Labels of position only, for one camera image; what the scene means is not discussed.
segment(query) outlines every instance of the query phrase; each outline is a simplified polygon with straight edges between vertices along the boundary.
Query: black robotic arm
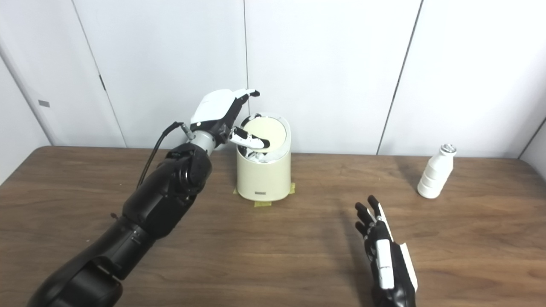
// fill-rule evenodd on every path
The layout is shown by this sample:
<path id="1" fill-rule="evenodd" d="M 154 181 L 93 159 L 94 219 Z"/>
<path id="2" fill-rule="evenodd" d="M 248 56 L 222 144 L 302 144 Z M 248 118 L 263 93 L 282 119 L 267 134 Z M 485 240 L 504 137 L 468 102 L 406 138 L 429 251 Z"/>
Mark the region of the black robotic arm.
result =
<path id="1" fill-rule="evenodd" d="M 156 240 L 167 236 L 192 206 L 212 172 L 209 155 L 231 139 L 233 123 L 255 90 L 219 90 L 203 98 L 189 136 L 140 184 L 122 215 L 93 244 L 51 274 L 28 307 L 111 307 L 124 280 Z"/>

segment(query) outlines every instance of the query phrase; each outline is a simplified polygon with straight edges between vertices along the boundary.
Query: white bottle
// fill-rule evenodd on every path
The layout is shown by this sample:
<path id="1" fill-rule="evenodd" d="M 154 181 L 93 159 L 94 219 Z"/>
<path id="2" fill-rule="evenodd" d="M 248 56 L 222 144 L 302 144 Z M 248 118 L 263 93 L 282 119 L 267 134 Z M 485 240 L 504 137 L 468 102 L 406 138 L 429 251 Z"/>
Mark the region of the white bottle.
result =
<path id="1" fill-rule="evenodd" d="M 430 158 L 423 176 L 417 185 L 417 191 L 424 198 L 436 198 L 442 192 L 449 174 L 453 170 L 453 156 L 457 153 L 455 146 L 444 144 L 440 151 Z"/>

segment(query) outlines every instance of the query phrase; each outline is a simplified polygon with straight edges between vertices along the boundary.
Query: cable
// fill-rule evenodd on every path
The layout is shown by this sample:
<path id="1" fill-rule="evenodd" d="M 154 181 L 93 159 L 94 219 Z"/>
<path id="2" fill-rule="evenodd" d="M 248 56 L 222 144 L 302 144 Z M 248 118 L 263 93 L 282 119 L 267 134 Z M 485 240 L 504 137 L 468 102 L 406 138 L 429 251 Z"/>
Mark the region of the cable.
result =
<path id="1" fill-rule="evenodd" d="M 136 188 L 138 188 L 144 182 L 144 178 L 146 177 L 146 173 L 148 172 L 148 168 L 152 164 L 152 160 L 155 157 L 156 152 L 159 149 L 159 146 L 161 145 L 161 142 L 163 141 L 163 139 L 169 133 L 171 133 L 174 129 L 177 129 L 178 127 L 182 126 L 183 124 L 184 124 L 183 122 L 173 122 L 169 127 L 167 127 L 167 129 L 165 129 L 165 131 L 163 131 L 163 133 L 161 134 L 161 136 L 157 140 L 156 146 L 153 147 L 152 154 L 150 154 L 150 158 L 148 158 L 148 161 L 146 162 L 146 165 L 144 165 L 144 169 L 142 170 L 142 174 L 140 175 L 140 179 L 138 180 Z"/>

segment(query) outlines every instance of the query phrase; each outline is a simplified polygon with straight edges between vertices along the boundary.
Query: wooden table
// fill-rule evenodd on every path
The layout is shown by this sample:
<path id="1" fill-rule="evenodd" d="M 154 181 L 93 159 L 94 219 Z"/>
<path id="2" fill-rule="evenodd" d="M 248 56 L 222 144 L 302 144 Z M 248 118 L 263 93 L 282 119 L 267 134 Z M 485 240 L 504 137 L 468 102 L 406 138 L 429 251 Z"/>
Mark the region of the wooden table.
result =
<path id="1" fill-rule="evenodd" d="M 112 224 L 149 153 L 43 147 L 17 169 L 0 187 L 1 306 L 25 306 Z M 546 305 L 546 186 L 525 162 L 456 158 L 428 200 L 415 191 L 426 157 L 292 159 L 296 194 L 254 208 L 233 194 L 235 154 L 215 152 L 207 187 L 117 306 L 372 306 L 353 209 L 369 194 L 408 243 L 419 307 Z"/>

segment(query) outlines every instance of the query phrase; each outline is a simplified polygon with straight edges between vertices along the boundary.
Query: yellow tape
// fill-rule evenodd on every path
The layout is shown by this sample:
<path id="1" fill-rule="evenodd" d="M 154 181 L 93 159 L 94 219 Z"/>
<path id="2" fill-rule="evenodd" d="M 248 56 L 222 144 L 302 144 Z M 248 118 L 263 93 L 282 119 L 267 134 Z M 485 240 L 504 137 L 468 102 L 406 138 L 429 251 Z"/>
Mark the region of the yellow tape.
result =
<path id="1" fill-rule="evenodd" d="M 254 208 L 271 206 L 271 202 L 254 202 Z"/>

